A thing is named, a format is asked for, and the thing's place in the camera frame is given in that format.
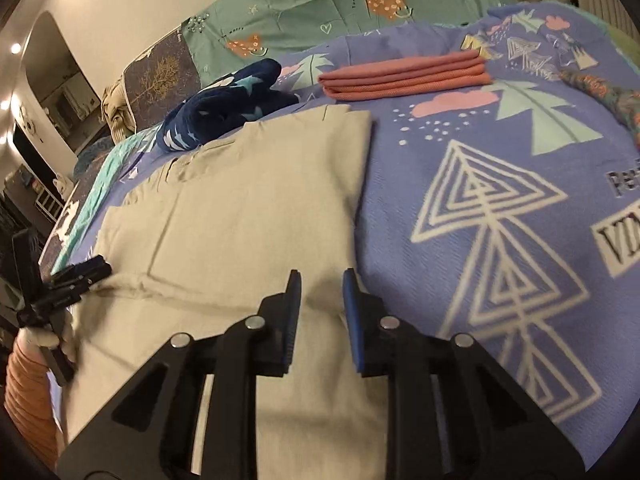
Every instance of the folded orange cloth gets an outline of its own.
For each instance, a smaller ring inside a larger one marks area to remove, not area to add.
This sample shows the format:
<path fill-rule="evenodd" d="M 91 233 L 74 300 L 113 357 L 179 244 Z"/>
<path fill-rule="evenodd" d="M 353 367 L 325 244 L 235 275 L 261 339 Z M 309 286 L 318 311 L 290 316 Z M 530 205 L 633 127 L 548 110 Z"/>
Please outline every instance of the folded orange cloth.
<path fill-rule="evenodd" d="M 324 93 L 342 101 L 364 101 L 438 92 L 492 82 L 478 50 L 446 56 L 407 57 L 339 68 L 319 77 Z"/>

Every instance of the person's hand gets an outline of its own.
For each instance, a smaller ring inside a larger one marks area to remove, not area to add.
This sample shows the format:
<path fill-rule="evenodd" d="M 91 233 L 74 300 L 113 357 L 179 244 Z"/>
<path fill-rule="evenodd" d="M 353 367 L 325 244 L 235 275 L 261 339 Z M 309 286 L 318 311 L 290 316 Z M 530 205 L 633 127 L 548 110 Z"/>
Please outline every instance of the person's hand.
<path fill-rule="evenodd" d="M 76 362 L 76 348 L 74 345 L 74 330 L 72 328 L 73 316 L 69 311 L 65 312 L 65 328 L 62 333 L 62 345 L 60 338 L 51 330 L 45 328 L 21 328 L 16 338 L 16 343 L 22 353 L 31 361 L 47 365 L 44 361 L 40 347 L 60 348 L 71 362 Z"/>

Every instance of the patterned bedsheet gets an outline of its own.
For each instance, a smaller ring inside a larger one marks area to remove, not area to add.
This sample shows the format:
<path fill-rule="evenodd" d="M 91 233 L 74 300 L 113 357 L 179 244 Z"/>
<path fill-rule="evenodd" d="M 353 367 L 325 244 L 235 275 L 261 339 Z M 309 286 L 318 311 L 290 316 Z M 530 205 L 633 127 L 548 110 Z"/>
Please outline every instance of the patterned bedsheet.
<path fill-rule="evenodd" d="M 356 224 L 369 290 L 423 332 L 473 333 L 580 450 L 587 466 L 638 402 L 638 152 L 562 68 L 640 89 L 593 23 L 558 4 L 499 7 L 468 27 L 405 23 L 280 58 L 276 87 L 332 102 L 318 75 L 348 64 L 479 48 L 494 84 L 353 104 L 376 119 Z M 125 165 L 108 205 L 175 154 Z"/>

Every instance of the bed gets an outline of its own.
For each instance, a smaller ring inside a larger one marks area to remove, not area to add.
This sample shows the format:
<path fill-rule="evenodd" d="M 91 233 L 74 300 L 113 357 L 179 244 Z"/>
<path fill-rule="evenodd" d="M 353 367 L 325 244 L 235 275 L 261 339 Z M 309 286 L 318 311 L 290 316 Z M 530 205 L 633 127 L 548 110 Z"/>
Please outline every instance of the bed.
<path fill-rule="evenodd" d="M 154 123 L 193 93 L 196 76 L 206 86 L 254 55 L 277 58 L 283 69 L 274 88 L 294 92 L 300 103 L 274 117 L 333 103 L 318 85 L 323 72 L 478 48 L 495 80 L 490 86 L 352 105 L 376 119 L 355 227 L 358 272 L 370 292 L 424 333 L 474 334 L 587 467 L 610 466 L 612 443 L 624 446 L 637 422 L 640 390 L 630 372 L 640 351 L 638 197 L 613 177 L 637 171 L 638 151 L 628 131 L 559 72 L 571 67 L 631 89 L 640 89 L 640 75 L 593 16 L 553 2 L 467 1 L 473 5 L 442 20 L 449 25 L 430 25 L 439 20 L 427 6 L 401 0 L 400 18 L 369 9 L 352 22 L 321 20 L 293 46 L 286 35 L 289 43 L 265 41 L 267 24 L 247 54 L 227 44 L 225 25 L 209 23 L 220 2 L 185 21 L 137 62 L 147 65 L 134 63 L 129 80 L 125 74 L 139 132 L 109 171 L 99 160 L 82 177 L 60 221 L 72 247 L 60 258 L 60 236 L 52 237 L 44 272 L 56 260 L 59 267 L 91 257 L 108 207 L 175 158 L 156 145 Z M 255 14 L 249 7 L 243 19 L 260 27 Z M 140 91 L 131 81 L 172 59 L 172 89 L 133 102 Z M 94 175 L 104 200 L 88 212 Z M 76 228 L 78 217 L 86 228 Z"/>

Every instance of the garment sleeve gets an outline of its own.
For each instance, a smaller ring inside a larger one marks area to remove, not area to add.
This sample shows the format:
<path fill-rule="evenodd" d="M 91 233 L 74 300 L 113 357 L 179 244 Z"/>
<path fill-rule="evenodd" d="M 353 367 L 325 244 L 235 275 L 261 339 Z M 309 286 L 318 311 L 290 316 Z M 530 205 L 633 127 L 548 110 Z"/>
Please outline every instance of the garment sleeve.
<path fill-rule="evenodd" d="M 30 360 L 14 344 L 7 366 L 4 407 L 37 457 L 54 470 L 58 459 L 57 428 L 47 371 L 45 365 Z"/>

